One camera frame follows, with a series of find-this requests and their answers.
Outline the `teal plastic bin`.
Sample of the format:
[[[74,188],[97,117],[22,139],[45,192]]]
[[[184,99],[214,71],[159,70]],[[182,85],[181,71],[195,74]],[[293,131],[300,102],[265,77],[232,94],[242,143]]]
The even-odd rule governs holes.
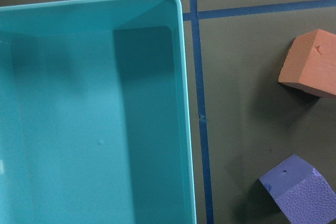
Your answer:
[[[1,8],[1,223],[196,223],[180,0]]]

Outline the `orange foam block left side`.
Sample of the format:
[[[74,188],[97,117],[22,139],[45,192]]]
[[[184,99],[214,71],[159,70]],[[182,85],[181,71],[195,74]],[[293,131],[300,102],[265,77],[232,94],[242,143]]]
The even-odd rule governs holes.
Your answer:
[[[320,98],[335,98],[335,34],[317,29],[296,37],[278,82]]]

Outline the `purple foam block left side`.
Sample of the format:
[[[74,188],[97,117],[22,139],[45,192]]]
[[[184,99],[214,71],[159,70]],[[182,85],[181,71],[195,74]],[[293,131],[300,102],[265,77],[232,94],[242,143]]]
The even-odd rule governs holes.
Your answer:
[[[293,154],[259,177],[290,223],[335,220],[335,192],[308,162]]]

